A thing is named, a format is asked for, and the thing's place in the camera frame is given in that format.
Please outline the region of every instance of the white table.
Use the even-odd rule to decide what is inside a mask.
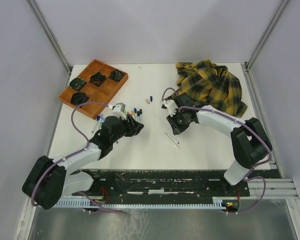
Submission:
[[[229,71],[240,79],[242,100],[248,105],[244,119],[255,117],[245,77],[240,63],[218,63],[228,66]],[[231,140],[208,126],[191,123],[181,135],[180,150],[168,141],[164,133],[172,133],[166,120],[168,111],[161,108],[161,96],[167,87],[177,89],[175,64],[113,64],[128,73],[128,81],[112,99],[110,104],[126,104],[127,112],[142,109],[145,125],[139,135],[124,137],[114,144],[113,150],[101,159],[86,165],[85,169],[101,170],[226,170],[234,161]],[[75,78],[86,65],[75,65],[70,79]],[[151,104],[146,99],[153,96]],[[85,144],[84,138],[72,127],[70,116],[73,109],[63,104],[53,138],[50,157],[66,154]],[[111,115],[109,109],[103,111]],[[95,121],[76,112],[74,122],[89,138],[94,133]],[[268,170],[269,164],[258,169]]]

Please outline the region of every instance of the metal frame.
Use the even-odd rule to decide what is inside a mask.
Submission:
[[[257,61],[262,49],[264,48],[267,40],[269,39],[271,33],[275,29],[276,25],[278,24],[280,18],[282,17],[284,11],[287,9],[288,4],[291,0],[280,0],[278,6],[276,7],[271,20],[266,27],[265,31],[263,32],[258,44],[256,45],[255,49],[252,52],[252,55],[249,61],[246,63],[245,67],[247,70],[250,70]]]
[[[72,66],[69,64],[65,54],[63,53],[63,51],[61,50],[61,47],[59,46],[59,43],[58,43],[55,35],[53,34],[52,30],[48,26],[47,21],[43,15],[42,11],[40,10],[38,3],[36,2],[36,0],[26,0],[26,2],[28,3],[34,16],[36,17],[37,21],[39,22],[43,32],[45,33],[49,42],[51,43],[52,48],[55,50],[56,54],[60,58],[64,68],[66,69],[66,71],[68,73],[70,73],[72,70]],[[259,118],[262,125],[264,126],[264,129],[272,143],[273,143],[273,140],[271,137],[271,133],[267,127],[268,126],[267,121],[262,112],[262,106],[261,106],[256,88],[255,88],[253,77],[251,75],[250,70],[256,63],[262,49],[264,48],[267,40],[269,39],[271,33],[274,30],[274,28],[278,24],[281,16],[283,15],[285,9],[287,8],[289,2],[290,2],[290,0],[280,0],[280,3],[278,4],[277,8],[275,9],[267,28],[263,32],[257,46],[255,47],[255,49],[252,52],[251,58],[243,67],[243,72],[244,72],[245,80],[247,82],[247,86],[248,86],[248,90],[249,90],[250,97],[252,100],[252,105],[253,105],[254,111],[256,113],[256,116]],[[50,151],[50,148],[51,148],[52,139],[51,139],[51,142],[50,142],[50,145],[48,148],[48,152]],[[283,172],[282,166],[280,164],[280,161],[276,158],[276,156],[278,156],[278,153],[276,151],[275,146],[273,146],[273,152],[274,152],[274,156],[273,156],[273,161],[270,162],[270,168],[272,170],[278,168],[281,175],[283,176],[284,172]],[[289,209],[289,212],[291,215],[291,219],[293,222],[293,226],[295,228],[297,237],[300,239],[300,200],[298,198],[298,194],[295,189],[293,180],[292,179],[266,179],[266,183],[267,183],[267,185],[266,185],[267,189],[265,192],[264,199],[286,199],[288,209]],[[250,191],[250,197],[242,197],[242,198],[243,199],[258,199],[261,195],[261,191],[263,190],[263,183],[259,179],[252,180],[248,183],[248,188]],[[231,199],[231,198],[230,197],[214,197],[213,204],[211,206],[207,206],[205,204],[194,206],[194,204],[192,204],[192,205],[189,204],[189,206],[188,205],[173,206],[173,208],[180,207],[180,208],[205,208],[206,209],[206,207],[208,207],[208,208],[210,207],[210,209],[219,209],[218,208],[218,207],[220,207],[219,202],[221,200],[228,200],[228,199]],[[62,198],[55,207],[56,208],[57,207],[65,207],[65,205],[73,204],[73,206],[71,206],[71,207],[82,208],[83,205],[88,204],[87,201],[88,200],[86,200],[86,199],[83,200],[82,197],[71,197],[68,199]],[[116,206],[111,205],[110,206],[109,205],[108,207],[127,208],[127,206],[122,206],[122,205],[121,206],[119,206],[119,205],[116,205]],[[147,207],[147,208],[149,208],[150,206],[148,206],[148,205],[147,206],[131,205],[131,207],[137,207],[137,208]],[[170,208],[171,206],[167,206],[167,205],[158,206],[157,205],[155,207]],[[19,225],[18,225],[14,239],[16,239],[16,240],[28,239],[32,221],[33,221],[33,218],[35,215],[35,210],[36,210],[36,208],[31,206],[30,199],[27,199],[24,204],[22,213],[21,213],[21,218],[20,218]]]
[[[278,154],[276,145],[273,141],[272,134],[269,130],[265,114],[262,111],[262,104],[261,104],[261,101],[260,101],[260,98],[259,98],[259,95],[258,95],[258,92],[257,92],[257,88],[255,86],[254,79],[251,75],[251,71],[246,69],[246,67],[244,65],[242,65],[242,70],[243,70],[244,78],[245,78],[246,85],[247,85],[247,88],[248,88],[248,91],[249,91],[249,95],[250,95],[250,98],[251,98],[251,101],[252,101],[252,106],[253,106],[255,115],[259,119],[259,121],[261,122],[265,133],[267,134],[270,142],[272,143],[272,148],[273,149],[272,149],[272,161],[270,162],[270,168],[271,169],[278,168],[281,176],[284,178],[284,171],[283,171],[282,164],[280,163],[280,161],[277,158],[277,156],[279,154]]]
[[[39,8],[39,5],[37,3],[36,0],[25,0],[30,9],[32,10],[35,18],[37,19],[38,23],[41,26],[41,29],[43,30],[44,34],[46,35],[46,37],[48,38],[49,42],[51,43],[52,48],[54,49],[55,53],[58,55],[58,57],[60,58],[63,67],[65,68],[65,70],[70,73],[72,66],[70,65],[70,63],[68,62],[65,54],[63,53],[63,51],[61,50],[61,47],[59,46],[59,43],[54,35],[54,33],[52,32],[52,30],[50,29],[50,27],[47,24],[47,21],[42,13],[42,11]]]

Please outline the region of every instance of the marker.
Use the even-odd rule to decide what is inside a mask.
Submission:
[[[97,125],[98,125],[98,123],[99,123],[99,120],[100,120],[100,116],[98,115],[98,116],[96,117],[96,121],[95,121],[95,125],[94,125],[94,127],[93,127],[93,130],[91,131],[92,133],[94,133],[94,132],[96,131]]]
[[[106,120],[105,118],[102,118],[102,119],[100,118],[100,124],[99,124],[99,126],[97,128],[97,131],[101,129],[101,126],[105,122],[105,120]]]
[[[142,123],[142,109],[140,109],[139,112],[140,112],[140,123]]]
[[[165,133],[165,135],[167,135],[172,141],[174,141],[176,144],[179,144],[180,142],[175,139],[173,136],[171,136],[169,133]]]
[[[100,128],[101,121],[102,121],[103,117],[104,117],[104,115],[103,115],[103,114],[101,114],[101,115],[100,115],[100,119],[99,119],[99,121],[98,121],[98,124],[96,125],[96,129],[97,129],[97,131],[98,131],[98,130],[99,130],[99,128]]]
[[[178,145],[177,145],[174,141],[172,141],[170,137],[168,137],[167,134],[164,134],[164,135],[166,136],[167,139],[169,139],[169,141],[170,141],[173,145],[175,145],[175,147],[176,147],[178,150],[180,149],[180,148],[178,147]]]

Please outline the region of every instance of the small white stick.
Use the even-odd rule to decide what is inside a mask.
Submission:
[[[91,131],[92,133],[94,133],[96,131],[99,121],[100,121],[100,118],[99,118],[99,120],[95,120],[95,125],[93,127],[93,130]]]
[[[180,142],[175,139],[173,136],[171,136],[169,133],[165,133],[165,135],[167,135],[172,141],[174,141],[176,144],[179,144]]]
[[[166,134],[164,134],[168,139],[169,139],[169,141],[179,150],[180,148],[177,146],[177,144],[174,142],[174,141],[172,141],[172,139],[170,138],[170,137],[168,137],[168,135],[166,135]]]

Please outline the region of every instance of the metal floor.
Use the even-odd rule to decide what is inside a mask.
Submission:
[[[241,200],[241,207],[255,201]],[[251,212],[129,209],[89,215],[80,209],[38,208],[29,240],[297,240],[285,200],[263,200]]]

